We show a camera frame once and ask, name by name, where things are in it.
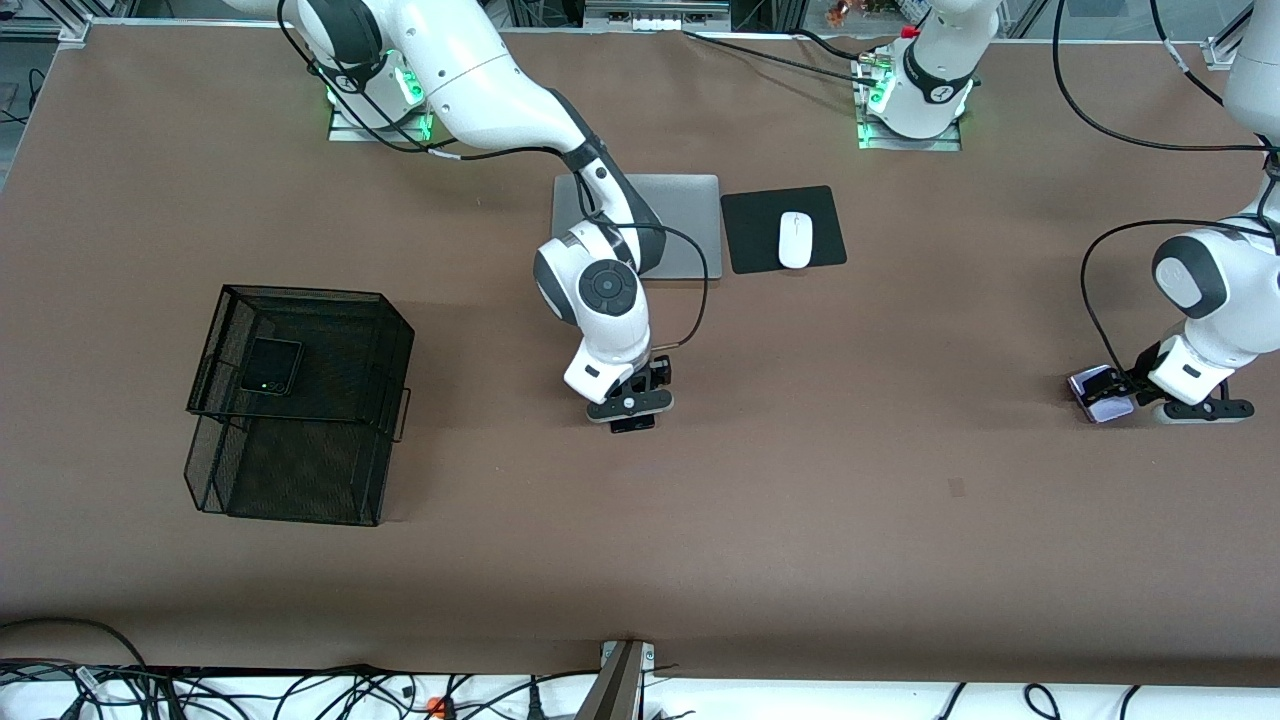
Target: table surface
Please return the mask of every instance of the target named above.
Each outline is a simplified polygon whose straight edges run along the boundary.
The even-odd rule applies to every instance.
[[[957,154],[858,150],[846,85],[673,33],[509,45],[628,172],[829,184],[849,263],[726,274],[675,410],[614,437],[530,278],[553,159],[325,142],[270,29],[95,28],[0,196],[0,615],[108,620],[155,664],[527,673],[639,635],[691,675],[1280,676],[1276,361],[1233,378],[1260,413],[1228,428],[1089,427],[1062,382],[1103,359],[1084,246],[1234,213],[1258,158],[1105,138],[1044,45],[991,49]],[[1249,140],[1158,46],[1064,59],[1108,124]],[[1097,256],[1126,357],[1178,319],[1148,270],[1167,234]],[[192,509],[183,404],[228,282],[380,291],[415,327],[383,527]],[[682,334],[696,283],[649,292],[654,337]]]

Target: black mouse pad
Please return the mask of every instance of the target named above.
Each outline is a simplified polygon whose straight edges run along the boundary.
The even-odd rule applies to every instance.
[[[721,217],[724,218],[724,236],[735,273],[745,275],[786,269],[778,261],[778,224],[782,214],[790,211],[813,218],[810,268],[842,265],[849,260],[831,187],[742,192],[721,196]]]

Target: white mouse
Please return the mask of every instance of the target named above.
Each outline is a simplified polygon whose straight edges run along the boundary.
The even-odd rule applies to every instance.
[[[778,223],[778,263],[799,270],[813,258],[813,218],[804,213],[782,213]]]

